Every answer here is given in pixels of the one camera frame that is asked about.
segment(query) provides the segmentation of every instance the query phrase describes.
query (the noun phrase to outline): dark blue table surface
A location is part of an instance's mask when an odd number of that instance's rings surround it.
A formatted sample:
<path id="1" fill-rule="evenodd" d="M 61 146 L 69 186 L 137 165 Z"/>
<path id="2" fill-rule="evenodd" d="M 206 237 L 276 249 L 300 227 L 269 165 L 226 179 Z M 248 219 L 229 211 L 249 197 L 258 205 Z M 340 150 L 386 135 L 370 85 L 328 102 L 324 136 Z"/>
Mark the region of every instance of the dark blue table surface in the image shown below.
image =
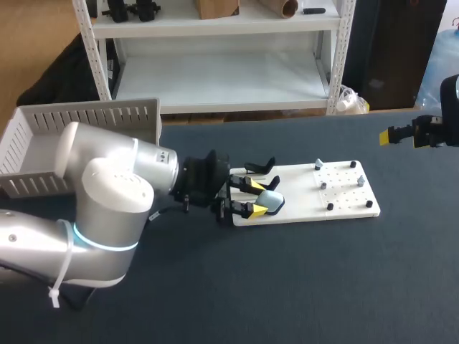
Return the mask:
<path id="1" fill-rule="evenodd" d="M 165 127 L 181 157 L 226 151 L 232 166 L 359 160 L 373 219 L 227 230 L 207 210 L 160 216 L 117 286 L 82 312 L 54 310 L 35 283 L 0 285 L 3 343 L 456 343 L 459 149 L 379 147 L 419 113 Z M 50 219 L 71 196 L 2 200 Z"/>

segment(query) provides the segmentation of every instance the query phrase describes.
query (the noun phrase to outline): shelf post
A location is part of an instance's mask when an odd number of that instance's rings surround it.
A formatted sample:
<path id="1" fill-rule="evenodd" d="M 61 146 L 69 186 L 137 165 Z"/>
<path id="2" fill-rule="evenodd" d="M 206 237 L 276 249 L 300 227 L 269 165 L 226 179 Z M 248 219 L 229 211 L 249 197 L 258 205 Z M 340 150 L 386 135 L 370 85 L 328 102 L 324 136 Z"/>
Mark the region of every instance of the shelf post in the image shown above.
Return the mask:
<path id="1" fill-rule="evenodd" d="M 341 21 L 338 30 L 338 39 L 336 40 L 335 57 L 333 59 L 333 68 L 330 77 L 330 95 L 328 96 L 327 115 L 336 113 L 336 104 L 338 103 L 339 93 L 341 91 L 341 81 L 343 79 L 344 65 L 346 63 L 347 49 L 349 46 L 349 37 L 351 36 L 352 19 L 356 0 L 343 0 L 341 4 Z"/>
<path id="2" fill-rule="evenodd" d="M 72 0 L 75 15 L 77 16 L 78 26 L 80 27 L 81 37 L 85 44 L 86 55 L 93 72 L 95 86 L 98 89 L 100 100 L 111 100 L 110 90 L 106 80 L 107 75 L 103 72 L 103 64 L 100 58 L 98 45 L 94 38 L 93 25 L 87 12 L 85 0 Z"/>

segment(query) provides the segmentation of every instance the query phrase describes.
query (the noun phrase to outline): pegboard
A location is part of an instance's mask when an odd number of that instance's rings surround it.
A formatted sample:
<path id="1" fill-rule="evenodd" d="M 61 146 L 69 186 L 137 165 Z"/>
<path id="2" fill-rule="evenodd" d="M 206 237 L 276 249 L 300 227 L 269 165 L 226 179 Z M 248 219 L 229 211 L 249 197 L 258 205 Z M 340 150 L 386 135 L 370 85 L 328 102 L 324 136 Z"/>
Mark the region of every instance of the pegboard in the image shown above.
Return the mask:
<path id="1" fill-rule="evenodd" d="M 280 184 L 276 191 L 285 198 L 284 207 L 275 216 L 243 219 L 239 215 L 233 215 L 236 226 L 355 219 L 378 216 L 381 211 L 365 171 L 358 161 L 355 168 L 351 167 L 351 161 L 341 161 L 324 163 L 319 171 L 315 170 L 315 164 L 310 163 L 275 166 L 266 176 L 247 175 L 244 168 L 232 169 L 231 173 L 249 176 L 263 184 L 269 184 L 274 177 L 279 176 Z M 362 187 L 357 183 L 360 176 L 365 179 Z M 321 190 L 322 183 L 327 183 L 325 190 Z M 236 188 L 231 188 L 231 197 L 239 202 L 254 202 L 257 198 Z M 366 207 L 367 201 L 373 202 L 371 208 Z M 327 210 L 329 203 L 333 204 L 332 211 Z"/>

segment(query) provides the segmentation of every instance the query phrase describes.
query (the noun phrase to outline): black cable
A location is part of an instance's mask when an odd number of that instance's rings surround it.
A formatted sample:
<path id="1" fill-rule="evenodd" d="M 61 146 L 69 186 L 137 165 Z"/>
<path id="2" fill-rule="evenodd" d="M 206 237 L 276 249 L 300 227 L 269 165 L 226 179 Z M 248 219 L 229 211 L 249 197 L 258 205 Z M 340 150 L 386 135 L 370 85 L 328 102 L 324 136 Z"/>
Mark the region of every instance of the black cable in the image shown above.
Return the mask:
<path id="1" fill-rule="evenodd" d="M 48 288 L 52 288 L 54 286 L 54 283 L 48 282 L 47 280 L 45 280 L 45 279 L 43 279 L 43 278 L 41 278 L 41 277 L 39 277 L 39 276 L 37 276 L 35 274 L 16 269 L 14 267 L 9 267 L 9 266 L 4 265 L 4 264 L 0 264 L 0 267 L 3 267 L 5 269 L 11 270 L 11 271 L 14 271 L 14 272 L 16 272 L 18 274 L 22 274 L 22 275 L 30 278 L 31 280 L 34 280 L 35 282 L 38 282 L 38 283 L 41 283 L 42 285 L 45 285 Z M 76 304 L 75 301 L 72 300 L 68 295 L 63 293 L 62 290 L 59 291 L 59 297 L 67 304 L 67 306 L 71 310 L 79 312 L 87 305 L 87 303 L 89 302 L 90 298 L 94 295 L 95 291 L 96 291 L 96 288 L 90 288 L 88 290 L 88 292 L 86 293 L 86 295 L 82 298 L 82 300 L 78 304 Z"/>

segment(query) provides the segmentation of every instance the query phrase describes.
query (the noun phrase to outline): robotic arm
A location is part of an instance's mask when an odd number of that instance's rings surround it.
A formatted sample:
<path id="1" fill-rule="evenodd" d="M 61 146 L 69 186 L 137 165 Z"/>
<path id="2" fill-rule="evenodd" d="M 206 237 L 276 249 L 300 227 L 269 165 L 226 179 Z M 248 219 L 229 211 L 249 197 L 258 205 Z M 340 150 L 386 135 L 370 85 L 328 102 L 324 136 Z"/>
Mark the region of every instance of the robotic arm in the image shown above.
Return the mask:
<path id="1" fill-rule="evenodd" d="M 411 125 L 389 127 L 379 135 L 379 144 L 400 143 L 413 137 L 413 146 L 440 147 L 444 144 L 459 146 L 459 75 L 443 80 L 440 87 L 442 117 L 421 115 Z"/>
<path id="2" fill-rule="evenodd" d="M 0 265 L 46 281 L 52 286 L 49 296 L 59 307 L 63 282 L 103 288 L 125 277 L 155 194 L 171 194 L 185 211 L 191 204 L 212 206 L 222 216 L 270 214 L 271 206 L 239 204 L 226 195 L 216 197 L 230 186 L 259 195 L 278 184 L 261 186 L 250 178 L 234 178 L 228 160 L 211 151 L 205 159 L 187 158 L 181 167 L 173 150 L 70 123 L 60 137 L 55 174 L 75 187 L 76 221 L 54 222 L 3 211 Z"/>

